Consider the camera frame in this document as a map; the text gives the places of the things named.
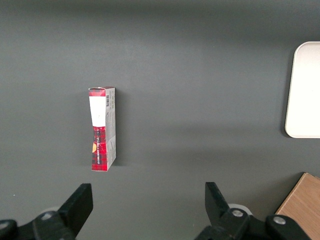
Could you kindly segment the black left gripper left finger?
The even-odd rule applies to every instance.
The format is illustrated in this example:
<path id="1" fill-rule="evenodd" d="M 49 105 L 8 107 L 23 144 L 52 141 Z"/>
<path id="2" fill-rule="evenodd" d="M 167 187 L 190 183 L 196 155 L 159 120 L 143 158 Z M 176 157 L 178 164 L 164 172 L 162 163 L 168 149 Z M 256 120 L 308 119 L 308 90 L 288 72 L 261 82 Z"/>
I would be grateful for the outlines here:
<path id="1" fill-rule="evenodd" d="M 74 240 L 93 210 L 92 185 L 81 184 L 57 211 L 46 211 L 32 222 L 36 240 Z"/>

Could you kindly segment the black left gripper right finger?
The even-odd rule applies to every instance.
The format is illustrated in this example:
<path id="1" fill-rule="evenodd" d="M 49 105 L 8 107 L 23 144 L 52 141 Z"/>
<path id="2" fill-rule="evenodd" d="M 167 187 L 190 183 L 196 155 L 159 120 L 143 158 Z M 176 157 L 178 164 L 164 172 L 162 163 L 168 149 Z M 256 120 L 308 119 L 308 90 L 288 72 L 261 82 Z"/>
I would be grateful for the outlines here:
<path id="1" fill-rule="evenodd" d="M 205 183 L 205 210 L 210 221 L 197 240 L 266 240 L 265 223 L 227 204 L 215 182 Z"/>

